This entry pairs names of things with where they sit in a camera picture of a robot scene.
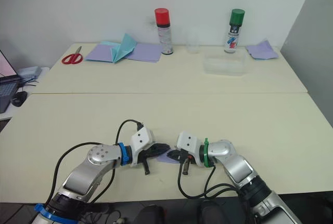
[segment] laptop keyboard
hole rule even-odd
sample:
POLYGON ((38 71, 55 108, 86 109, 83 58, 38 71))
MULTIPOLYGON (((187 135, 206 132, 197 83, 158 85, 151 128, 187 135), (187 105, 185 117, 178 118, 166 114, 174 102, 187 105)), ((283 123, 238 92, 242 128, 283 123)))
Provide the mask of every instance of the laptop keyboard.
POLYGON ((16 83, 9 83, 0 85, 0 97, 9 96, 12 90, 15 88, 16 83))

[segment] green cap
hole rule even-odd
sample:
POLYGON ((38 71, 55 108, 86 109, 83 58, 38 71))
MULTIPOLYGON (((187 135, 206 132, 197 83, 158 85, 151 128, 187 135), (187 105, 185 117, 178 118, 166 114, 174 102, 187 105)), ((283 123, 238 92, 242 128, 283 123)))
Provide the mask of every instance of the green cap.
POLYGON ((233 9, 230 17, 230 25, 242 25, 245 11, 242 9, 233 9))

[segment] gray wall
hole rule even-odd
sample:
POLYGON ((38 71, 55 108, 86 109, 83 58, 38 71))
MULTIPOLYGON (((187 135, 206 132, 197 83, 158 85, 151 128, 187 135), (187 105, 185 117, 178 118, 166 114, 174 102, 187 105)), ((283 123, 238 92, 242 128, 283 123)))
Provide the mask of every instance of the gray wall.
POLYGON ((281 52, 333 126, 333 0, 305 0, 281 52))

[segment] green ring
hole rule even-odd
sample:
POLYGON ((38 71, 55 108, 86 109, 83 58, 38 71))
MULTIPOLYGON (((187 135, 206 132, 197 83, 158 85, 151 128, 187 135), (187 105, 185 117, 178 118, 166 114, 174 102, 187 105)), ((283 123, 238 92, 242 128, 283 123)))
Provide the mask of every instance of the green ring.
POLYGON ((208 160, 208 138, 204 139, 204 146, 203 146, 203 160, 204 160, 204 166, 209 168, 209 160, 208 160))

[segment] red scissors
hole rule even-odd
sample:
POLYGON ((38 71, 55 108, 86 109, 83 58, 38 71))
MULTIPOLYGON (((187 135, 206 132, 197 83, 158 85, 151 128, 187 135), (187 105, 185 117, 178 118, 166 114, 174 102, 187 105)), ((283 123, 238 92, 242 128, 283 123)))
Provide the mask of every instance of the red scissors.
POLYGON ((83 60, 83 56, 80 54, 81 48, 82 48, 82 46, 80 46, 74 54, 70 54, 70 55, 64 57, 61 62, 63 64, 78 64, 78 63, 80 63, 83 60))

